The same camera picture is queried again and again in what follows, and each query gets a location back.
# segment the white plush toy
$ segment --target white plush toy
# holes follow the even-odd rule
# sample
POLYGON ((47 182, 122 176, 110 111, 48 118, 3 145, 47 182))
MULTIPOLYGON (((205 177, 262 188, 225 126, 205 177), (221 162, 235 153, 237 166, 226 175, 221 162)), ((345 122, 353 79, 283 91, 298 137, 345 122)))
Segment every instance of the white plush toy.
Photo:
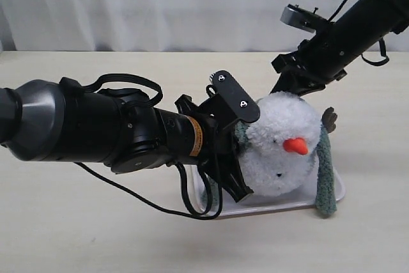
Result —
POLYGON ((278 196, 300 187, 313 171, 321 116, 285 92, 270 94, 258 105, 260 118, 245 132, 249 146, 239 162, 255 195, 278 196))

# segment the table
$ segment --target table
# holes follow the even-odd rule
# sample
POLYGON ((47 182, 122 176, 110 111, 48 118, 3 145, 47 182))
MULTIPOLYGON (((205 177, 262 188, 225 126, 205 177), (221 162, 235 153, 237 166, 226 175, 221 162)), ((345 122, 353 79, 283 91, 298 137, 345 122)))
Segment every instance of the table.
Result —
MULTIPOLYGON (((157 107, 176 111, 183 93, 202 102, 218 70, 253 98, 266 95, 278 78, 270 66, 276 55, 4 52, 0 86, 131 73, 159 83, 157 107)), ((22 162, 2 149, 0 272, 407 272, 409 54, 389 56, 381 67, 357 59, 342 81, 305 97, 339 115, 331 142, 347 194, 335 216, 307 209, 193 221, 158 212, 72 163, 22 162)), ((176 168, 114 175, 92 166, 164 207, 185 208, 176 168)))

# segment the orange carrot nose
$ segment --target orange carrot nose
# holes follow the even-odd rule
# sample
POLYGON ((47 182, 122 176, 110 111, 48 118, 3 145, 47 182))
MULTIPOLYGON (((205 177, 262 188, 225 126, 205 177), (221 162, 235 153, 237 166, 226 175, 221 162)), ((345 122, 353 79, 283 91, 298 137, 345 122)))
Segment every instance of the orange carrot nose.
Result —
POLYGON ((307 143, 302 137, 285 140, 282 146, 284 147, 286 152, 289 153, 299 153, 300 155, 308 154, 307 143))

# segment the orange label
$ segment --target orange label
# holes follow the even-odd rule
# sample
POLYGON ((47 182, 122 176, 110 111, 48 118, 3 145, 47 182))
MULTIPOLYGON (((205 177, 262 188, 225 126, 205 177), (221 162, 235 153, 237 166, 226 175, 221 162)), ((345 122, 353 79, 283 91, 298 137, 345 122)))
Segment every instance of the orange label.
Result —
POLYGON ((194 118, 191 118, 190 116, 187 116, 187 118, 192 123, 194 130, 194 144, 192 151, 190 152, 190 156, 197 157, 203 146, 203 131, 199 123, 194 118))

